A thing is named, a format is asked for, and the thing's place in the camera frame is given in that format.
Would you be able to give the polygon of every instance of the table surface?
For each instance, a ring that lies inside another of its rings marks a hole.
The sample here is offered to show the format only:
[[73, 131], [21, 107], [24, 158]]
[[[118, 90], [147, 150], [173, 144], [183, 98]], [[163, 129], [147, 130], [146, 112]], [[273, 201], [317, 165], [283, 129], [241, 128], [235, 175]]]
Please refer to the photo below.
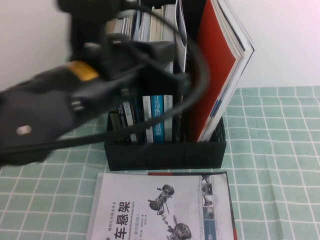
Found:
[[[320, 239], [320, 87], [237, 89], [223, 116], [238, 239]], [[106, 129], [106, 116], [65, 137]], [[85, 240], [103, 144], [0, 171], [1, 240]]]

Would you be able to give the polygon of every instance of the black cable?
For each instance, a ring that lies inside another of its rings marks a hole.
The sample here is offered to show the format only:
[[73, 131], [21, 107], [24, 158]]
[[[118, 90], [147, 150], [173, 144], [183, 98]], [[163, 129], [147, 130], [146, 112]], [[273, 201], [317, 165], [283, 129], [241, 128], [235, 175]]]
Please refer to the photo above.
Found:
[[145, 12], [150, 14], [151, 16], [156, 17], [157, 19], [160, 19], [165, 25], [167, 25], [171, 30], [173, 30], [176, 34], [178, 34], [181, 37], [183, 42], [187, 42], [190, 55], [193, 58], [194, 60], [193, 62], [195, 63], [197, 68], [196, 72], [198, 73], [198, 83], [196, 84], [194, 90], [189, 93], [189, 96], [186, 98], [183, 98], [182, 103], [176, 105], [174, 108], [165, 112], [163, 115], [160, 115], [159, 117], [151, 118], [148, 121], [144, 121], [127, 128], [107, 131], [104, 133], [98, 133], [98, 134], [77, 137], [72, 139], [58, 140], [58, 141], [48, 142], [48, 143], [1, 148], [0, 155], [23, 154], [23, 153], [30, 153], [30, 152], [37, 152], [37, 151], [53, 151], [56, 149], [71, 148], [71, 147], [76, 147], [81, 145], [104, 142], [106, 141], [106, 139], [115, 140], [118, 137], [129, 136], [134, 133], [143, 132], [145, 129], [151, 126], [161, 123], [164, 120], [171, 118], [172, 116], [180, 114], [182, 111], [191, 107], [195, 102], [197, 102], [197, 100], [199, 100], [199, 98], [202, 96], [202, 94], [205, 92], [205, 90], [209, 85], [210, 72], [209, 72], [207, 63], [203, 58], [197, 45], [190, 38], [186, 39], [183, 35], [179, 33], [178, 29], [176, 29], [170, 22], [163, 19], [162, 17], [155, 14], [154, 12], [152, 12], [152, 10], [149, 9], [148, 7], [139, 5], [135, 2], [127, 2], [126, 8], [128, 10], [133, 9], [133, 10]]

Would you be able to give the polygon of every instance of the white wall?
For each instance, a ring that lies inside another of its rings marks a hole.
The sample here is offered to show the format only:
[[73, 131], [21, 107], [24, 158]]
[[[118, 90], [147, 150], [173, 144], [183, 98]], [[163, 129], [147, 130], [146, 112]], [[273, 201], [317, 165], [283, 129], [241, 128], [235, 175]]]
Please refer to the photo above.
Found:
[[[63, 64], [67, 15], [56, 0], [0, 1], [0, 90]], [[229, 0], [257, 51], [239, 87], [320, 85], [319, 0]]]
[[320, 85], [320, 0], [229, 0], [257, 51], [239, 87]]
[[55, 0], [0, 0], [0, 90], [66, 61], [67, 20]]

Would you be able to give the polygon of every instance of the wheel illustration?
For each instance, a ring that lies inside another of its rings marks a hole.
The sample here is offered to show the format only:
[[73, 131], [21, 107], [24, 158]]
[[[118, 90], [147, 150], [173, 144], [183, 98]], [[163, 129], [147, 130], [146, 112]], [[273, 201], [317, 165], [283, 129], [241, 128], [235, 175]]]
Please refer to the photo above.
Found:
[[162, 187], [162, 191], [166, 192], [168, 195], [172, 195], [175, 193], [174, 188], [168, 184], [166, 184]]
[[162, 214], [164, 214], [165, 213], [165, 210], [161, 210], [161, 211], [158, 211], [156, 214], [157, 215], [162, 215]]
[[212, 201], [206, 201], [206, 202], [204, 203], [204, 206], [205, 206], [205, 207], [208, 207], [208, 206], [211, 206], [212, 204], [213, 204]]
[[178, 223], [174, 227], [174, 230], [177, 231], [179, 239], [186, 240], [186, 239], [191, 238], [190, 228], [183, 223]]
[[151, 201], [150, 204], [149, 204], [150, 208], [152, 210], [155, 210], [155, 211], [159, 211], [160, 210], [160, 205], [157, 201]]

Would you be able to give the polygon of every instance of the book cover image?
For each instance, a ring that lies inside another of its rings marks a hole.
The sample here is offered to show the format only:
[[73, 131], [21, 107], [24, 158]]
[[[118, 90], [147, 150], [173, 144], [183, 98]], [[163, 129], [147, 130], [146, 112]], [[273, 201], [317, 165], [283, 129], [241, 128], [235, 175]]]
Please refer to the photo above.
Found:
[[[162, 95], [151, 96], [152, 117], [156, 118], [164, 114], [164, 97]], [[158, 123], [153, 127], [153, 140], [155, 143], [165, 141], [164, 123]]]
[[86, 240], [237, 240], [227, 173], [99, 173]]
[[[149, 119], [152, 118], [150, 96], [143, 96], [142, 101], [143, 101], [142, 105], [143, 105], [144, 120], [148, 121]], [[145, 129], [145, 138], [148, 143], [154, 142], [154, 134], [153, 134], [153, 127], [152, 126]]]
[[108, 184], [108, 194], [100, 194], [99, 205], [104, 206], [98, 207], [91, 239], [205, 239], [200, 176], [135, 175], [134, 181], [126, 175], [114, 177], [123, 189], [113, 188], [108, 177], [103, 179], [102, 187]]

